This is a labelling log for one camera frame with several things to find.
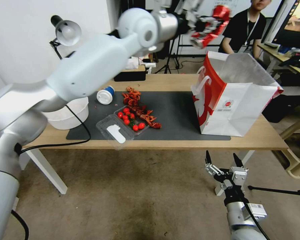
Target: white paper bag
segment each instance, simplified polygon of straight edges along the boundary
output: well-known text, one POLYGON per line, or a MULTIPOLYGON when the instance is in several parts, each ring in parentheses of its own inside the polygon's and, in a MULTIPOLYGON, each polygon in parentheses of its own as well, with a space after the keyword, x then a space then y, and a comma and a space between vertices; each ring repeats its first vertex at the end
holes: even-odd
POLYGON ((191 91, 202 134, 243 137, 283 89, 250 54, 208 52, 191 91))

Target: desk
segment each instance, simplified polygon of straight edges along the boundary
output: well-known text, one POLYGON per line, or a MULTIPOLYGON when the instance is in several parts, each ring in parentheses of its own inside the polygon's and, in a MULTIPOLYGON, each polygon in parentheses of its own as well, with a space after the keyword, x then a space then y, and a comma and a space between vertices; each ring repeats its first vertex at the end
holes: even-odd
MULTIPOLYGON (((116 91, 125 91, 131 86, 139 91, 185 91, 198 79, 197 74, 147 74, 146 81, 140 82, 114 82, 109 81, 103 87, 111 85, 116 91)), ((43 133, 33 142, 24 148, 41 145, 75 142, 66 140, 69 130, 57 130, 48 125, 43 133)), ((90 140, 87 143, 57 148, 67 149, 113 149, 107 140, 90 140)), ((244 137, 231 137, 230 141, 153 141, 143 140, 132 141, 127 149, 219 149, 219 150, 240 150, 239 157, 245 164, 255 150, 287 150, 288 146, 273 129, 270 123, 261 115, 244 137)), ((38 149, 27 151, 28 155, 52 181, 56 188, 65 194, 66 185, 59 178, 51 165, 44 158, 38 149)))
MULTIPOLYGON (((258 44, 258 47, 260 47, 263 51, 267 52, 270 56, 273 57, 273 59, 271 60, 271 63, 270 65, 268 66, 267 68, 267 72, 270 73, 272 71, 272 69, 279 63, 281 62, 284 62, 286 60, 288 60, 289 58, 286 57, 286 56, 283 56, 283 55, 280 55, 278 54, 278 52, 271 48, 271 47, 268 47, 266 46, 265 44, 261 43, 261 44, 258 44)), ((300 68, 298 67, 294 67, 294 66, 291 66, 289 65, 289 69, 294 72, 294 73, 298 73, 300 74, 300 68)))

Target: person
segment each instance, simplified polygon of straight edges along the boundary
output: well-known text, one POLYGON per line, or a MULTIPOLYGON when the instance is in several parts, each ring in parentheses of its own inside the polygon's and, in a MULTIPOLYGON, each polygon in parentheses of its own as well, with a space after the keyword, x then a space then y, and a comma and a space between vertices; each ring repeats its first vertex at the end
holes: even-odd
POLYGON ((253 40, 252 55, 258 59, 261 49, 257 45, 261 43, 266 26, 266 18, 260 11, 270 2, 271 0, 251 0, 250 8, 236 14, 223 32, 224 38, 220 43, 219 52, 247 52, 248 45, 253 40))

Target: stool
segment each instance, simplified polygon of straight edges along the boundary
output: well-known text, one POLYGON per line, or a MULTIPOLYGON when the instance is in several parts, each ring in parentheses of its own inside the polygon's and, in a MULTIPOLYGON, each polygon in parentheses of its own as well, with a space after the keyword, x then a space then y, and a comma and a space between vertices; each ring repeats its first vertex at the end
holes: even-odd
MULTIPOLYGON (((300 121, 288 127, 285 131, 283 131, 280 134, 280 136, 282 137, 283 140, 285 140, 299 129, 300 129, 300 121)), ((290 148, 286 151, 282 151, 282 153, 286 156, 286 158, 290 162, 290 166, 286 169, 288 174, 294 178, 300 179, 300 158, 298 158, 290 148)))

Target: lanyard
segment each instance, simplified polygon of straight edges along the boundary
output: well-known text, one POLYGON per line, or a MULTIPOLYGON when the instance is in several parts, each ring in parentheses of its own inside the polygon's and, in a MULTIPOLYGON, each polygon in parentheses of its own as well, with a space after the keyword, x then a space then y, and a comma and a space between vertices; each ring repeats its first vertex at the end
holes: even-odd
MULTIPOLYGON (((248 35, 248 33, 249 33, 249 21, 250 21, 250 19, 249 19, 249 10, 247 11, 247 17, 248 17, 248 26, 247 26, 247 35, 248 35)), ((246 42, 244 43, 244 45, 246 45, 246 46, 247 46, 247 44, 248 44, 248 39, 249 39, 249 37, 251 36, 251 34, 252 34, 252 32, 253 32, 255 26, 257 25, 257 22, 258 22, 258 20, 259 20, 259 17, 260 17, 260 13, 259 13, 259 15, 258 15, 258 18, 257 18, 256 22, 255 22, 254 25, 253 25, 253 28, 251 29, 250 34, 249 34, 248 37, 247 37, 246 42)))

